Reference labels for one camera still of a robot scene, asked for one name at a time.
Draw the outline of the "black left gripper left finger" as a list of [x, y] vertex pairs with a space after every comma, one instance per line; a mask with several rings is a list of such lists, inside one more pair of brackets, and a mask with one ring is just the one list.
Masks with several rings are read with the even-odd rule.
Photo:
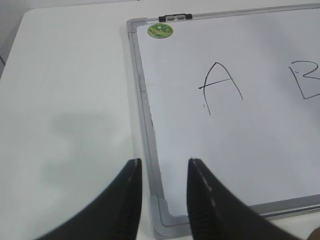
[[142, 210], [142, 161], [129, 160], [110, 185], [41, 240], [134, 240]]

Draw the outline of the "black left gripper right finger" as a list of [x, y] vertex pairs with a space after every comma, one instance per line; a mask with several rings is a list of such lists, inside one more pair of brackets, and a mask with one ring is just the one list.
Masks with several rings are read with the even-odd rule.
[[188, 161], [187, 212], [195, 240], [295, 240], [235, 197], [198, 158]]

